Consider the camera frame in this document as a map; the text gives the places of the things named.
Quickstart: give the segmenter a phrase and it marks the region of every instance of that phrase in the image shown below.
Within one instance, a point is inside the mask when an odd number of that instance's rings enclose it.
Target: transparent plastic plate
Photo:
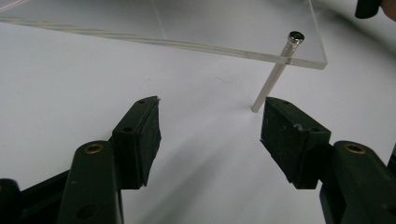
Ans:
[[[309,0],[0,0],[0,21],[308,68],[327,65]],[[305,41],[292,58],[280,57],[291,31]]]

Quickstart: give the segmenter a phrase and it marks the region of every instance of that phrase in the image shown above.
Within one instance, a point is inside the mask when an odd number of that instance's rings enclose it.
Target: silver rod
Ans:
[[[297,50],[297,47],[303,43],[304,35],[300,32],[293,31],[290,32],[288,36],[288,43],[286,43],[285,48],[283,48],[282,53],[280,53],[281,57],[289,58],[293,55],[293,53]],[[251,111],[254,113],[259,112],[262,104],[265,101],[265,98],[268,96],[272,88],[275,86],[277,80],[279,79],[280,75],[285,70],[286,65],[283,63],[276,63],[273,70],[271,71],[270,76],[265,81],[262,90],[260,91],[259,95],[257,96],[256,101],[254,102],[253,106],[251,107]]]

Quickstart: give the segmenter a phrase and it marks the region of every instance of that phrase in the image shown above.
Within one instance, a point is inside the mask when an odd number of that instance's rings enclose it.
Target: white table surface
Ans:
[[[330,129],[331,143],[388,162],[396,56],[336,17],[318,23],[329,64],[289,66],[271,96]],[[126,223],[324,223],[320,185],[295,189],[259,141],[262,110],[250,106],[272,67],[0,23],[0,176],[26,189],[69,169],[79,146],[158,95],[163,140],[148,186],[123,192]]]

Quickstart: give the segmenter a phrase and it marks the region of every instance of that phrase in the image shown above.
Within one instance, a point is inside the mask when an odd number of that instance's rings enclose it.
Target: screw hole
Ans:
[[[91,155],[91,154],[95,154],[95,153],[102,151],[103,148],[104,148],[103,145],[93,144],[93,145],[85,147],[84,152],[85,152],[85,154]]]
[[[95,204],[88,204],[83,206],[77,211],[77,218],[81,220],[93,217],[97,211],[98,207]]]
[[[363,147],[356,146],[356,145],[347,145],[346,149],[350,152],[357,153],[357,154],[366,153],[366,149],[364,149]]]
[[[124,128],[123,130],[124,130],[126,133],[129,133],[129,132],[132,131],[132,128]]]

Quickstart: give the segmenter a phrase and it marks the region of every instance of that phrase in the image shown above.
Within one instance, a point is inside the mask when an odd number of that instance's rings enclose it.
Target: black plastic arm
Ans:
[[[341,141],[295,105],[267,98],[262,142],[297,189],[323,183],[320,200],[328,224],[396,223],[396,178],[368,147]],[[389,168],[395,162],[392,156]]]
[[[396,176],[396,144],[388,161],[388,169]]]
[[[158,105],[157,96],[137,101],[108,142],[76,151],[70,172],[24,191],[0,179],[0,223],[122,223],[120,190],[147,185],[160,146]]]

